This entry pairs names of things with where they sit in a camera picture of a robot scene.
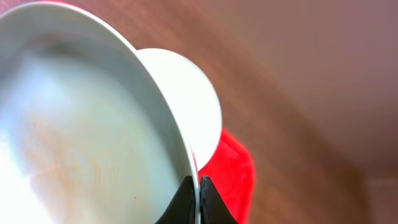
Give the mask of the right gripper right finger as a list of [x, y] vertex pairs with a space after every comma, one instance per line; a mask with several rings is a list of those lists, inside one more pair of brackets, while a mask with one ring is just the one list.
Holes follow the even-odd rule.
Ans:
[[200, 180], [201, 224], [238, 224], [208, 176]]

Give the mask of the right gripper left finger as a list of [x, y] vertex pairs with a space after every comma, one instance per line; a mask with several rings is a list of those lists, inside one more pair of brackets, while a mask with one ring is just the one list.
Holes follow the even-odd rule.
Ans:
[[195, 224], [196, 200], [192, 176], [186, 176], [155, 224]]

